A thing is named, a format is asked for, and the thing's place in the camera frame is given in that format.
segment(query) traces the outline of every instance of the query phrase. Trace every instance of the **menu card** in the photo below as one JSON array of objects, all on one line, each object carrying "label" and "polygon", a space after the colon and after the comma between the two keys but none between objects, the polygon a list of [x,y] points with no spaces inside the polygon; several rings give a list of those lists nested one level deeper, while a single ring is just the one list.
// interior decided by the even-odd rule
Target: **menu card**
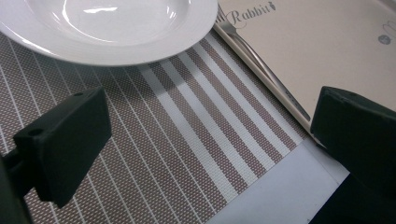
[{"label": "menu card", "polygon": [[[253,71],[307,130],[322,86],[356,92],[396,111],[395,2],[219,0],[219,4],[310,119],[290,106],[260,70]],[[249,61],[231,38],[215,28]]]}]

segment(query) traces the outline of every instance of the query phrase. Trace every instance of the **white plate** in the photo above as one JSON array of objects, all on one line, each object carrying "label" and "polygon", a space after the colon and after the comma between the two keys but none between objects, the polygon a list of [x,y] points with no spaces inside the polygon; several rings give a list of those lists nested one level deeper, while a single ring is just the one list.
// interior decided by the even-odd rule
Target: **white plate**
[{"label": "white plate", "polygon": [[216,0],[2,0],[0,31],[60,60],[131,65],[188,49],[217,8]]}]

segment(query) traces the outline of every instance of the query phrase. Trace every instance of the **plate rim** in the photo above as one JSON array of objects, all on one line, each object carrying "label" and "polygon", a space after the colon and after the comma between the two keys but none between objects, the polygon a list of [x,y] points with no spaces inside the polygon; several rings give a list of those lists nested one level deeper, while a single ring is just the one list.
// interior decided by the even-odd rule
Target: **plate rim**
[{"label": "plate rim", "polygon": [[[174,33],[142,45],[99,48],[98,45],[90,46],[86,42],[59,35],[41,23],[34,13],[26,13],[29,7],[23,0],[7,0],[5,6],[0,8],[0,32],[34,52],[70,63],[97,66],[154,63],[192,47],[212,29],[218,12],[217,1],[186,1],[189,2],[186,18]],[[35,25],[35,32],[29,32],[32,31],[32,25]]]}]

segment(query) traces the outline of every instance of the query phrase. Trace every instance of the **paper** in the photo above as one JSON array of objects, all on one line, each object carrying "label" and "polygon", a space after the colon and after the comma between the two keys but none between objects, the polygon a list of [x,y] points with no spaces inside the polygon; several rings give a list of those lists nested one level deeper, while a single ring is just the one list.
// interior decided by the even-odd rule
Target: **paper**
[{"label": "paper", "polygon": [[312,118],[322,86],[396,111],[396,5],[220,0],[227,19]]}]

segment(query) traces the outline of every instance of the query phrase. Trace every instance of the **woven placemat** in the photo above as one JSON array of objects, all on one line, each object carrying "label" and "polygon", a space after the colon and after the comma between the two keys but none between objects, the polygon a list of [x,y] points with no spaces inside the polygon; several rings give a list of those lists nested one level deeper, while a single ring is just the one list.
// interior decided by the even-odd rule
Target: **woven placemat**
[{"label": "woven placemat", "polygon": [[57,61],[0,34],[0,148],[68,95],[103,86],[113,136],[63,209],[25,197],[35,223],[204,223],[307,137],[211,31],[157,63]]}]

